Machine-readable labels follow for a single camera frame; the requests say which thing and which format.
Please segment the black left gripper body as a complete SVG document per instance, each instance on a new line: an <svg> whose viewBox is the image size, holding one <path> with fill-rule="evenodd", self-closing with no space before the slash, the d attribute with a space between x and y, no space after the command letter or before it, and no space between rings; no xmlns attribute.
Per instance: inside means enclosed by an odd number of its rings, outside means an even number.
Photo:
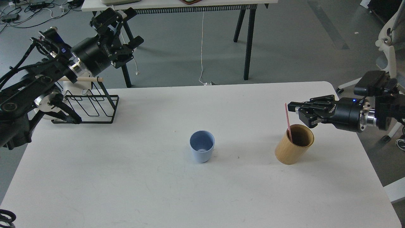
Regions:
<svg viewBox="0 0 405 228"><path fill-rule="evenodd" d="M100 36L85 38L71 48L71 53L77 57L92 76L97 76L110 66L109 53L100 42Z"/></svg>

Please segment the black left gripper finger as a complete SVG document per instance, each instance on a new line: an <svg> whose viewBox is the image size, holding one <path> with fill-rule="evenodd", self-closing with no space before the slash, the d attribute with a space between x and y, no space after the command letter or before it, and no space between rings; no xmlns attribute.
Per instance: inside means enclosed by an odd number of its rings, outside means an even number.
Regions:
<svg viewBox="0 0 405 228"><path fill-rule="evenodd" d="M116 44L110 45L109 60L111 65L118 69L132 60L134 50L143 42L144 39L141 36L136 36L130 39L127 44L118 41Z"/></svg>
<svg viewBox="0 0 405 228"><path fill-rule="evenodd" d="M127 36L130 40L134 37L129 28L127 21L137 15L136 10L128 8L125 10L114 10L107 8L98 16L95 16L90 21L90 26L95 29L97 34L92 37L92 40L114 40L119 38L121 28L124 27Z"/></svg>

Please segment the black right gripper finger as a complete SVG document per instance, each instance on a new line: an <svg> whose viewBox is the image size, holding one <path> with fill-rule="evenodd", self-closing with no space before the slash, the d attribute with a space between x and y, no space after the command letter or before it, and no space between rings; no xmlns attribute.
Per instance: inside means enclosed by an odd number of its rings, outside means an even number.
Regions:
<svg viewBox="0 0 405 228"><path fill-rule="evenodd" d="M290 112L296 112L299 108L303 108L305 111L331 111L333 107L338 103L335 100L335 95L326 95L321 97L311 98L305 102L290 102L287 105L287 110Z"/></svg>
<svg viewBox="0 0 405 228"><path fill-rule="evenodd" d="M333 112L327 108L298 108L299 119L308 127L314 128L318 123L329 123Z"/></svg>

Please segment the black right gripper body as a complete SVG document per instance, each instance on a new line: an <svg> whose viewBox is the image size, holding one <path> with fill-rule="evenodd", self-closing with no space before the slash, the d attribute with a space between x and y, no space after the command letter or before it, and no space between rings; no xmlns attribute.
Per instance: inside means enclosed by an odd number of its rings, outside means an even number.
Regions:
<svg viewBox="0 0 405 228"><path fill-rule="evenodd" d="M329 123L337 129L361 133L366 128L365 114L369 111L369 103L361 99L343 97L333 107L333 115Z"/></svg>

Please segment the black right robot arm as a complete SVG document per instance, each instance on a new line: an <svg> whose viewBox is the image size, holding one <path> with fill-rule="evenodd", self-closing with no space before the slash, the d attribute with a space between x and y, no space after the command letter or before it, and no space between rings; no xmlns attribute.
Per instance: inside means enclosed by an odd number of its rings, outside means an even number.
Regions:
<svg viewBox="0 0 405 228"><path fill-rule="evenodd" d="M393 118L404 123L404 95L399 93L397 79L385 71L366 72L353 92L360 98L335 100L334 95L326 95L290 102L287 109L297 113L308 128L330 123L336 129L360 133L366 126L386 131Z"/></svg>

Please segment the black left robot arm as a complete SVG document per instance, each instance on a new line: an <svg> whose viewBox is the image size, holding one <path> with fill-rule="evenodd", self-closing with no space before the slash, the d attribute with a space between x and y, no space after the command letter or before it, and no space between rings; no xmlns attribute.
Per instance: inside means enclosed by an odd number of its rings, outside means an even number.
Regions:
<svg viewBox="0 0 405 228"><path fill-rule="evenodd" d="M33 130L44 115L65 123L82 118L64 102L57 86L62 78L75 84L94 78L109 66L123 67L133 59L143 38L120 42L121 28L137 14L133 8L107 8L93 17L97 34L71 47L52 27L31 38L31 44L15 67L1 77L1 146L10 150L30 143Z"/></svg>

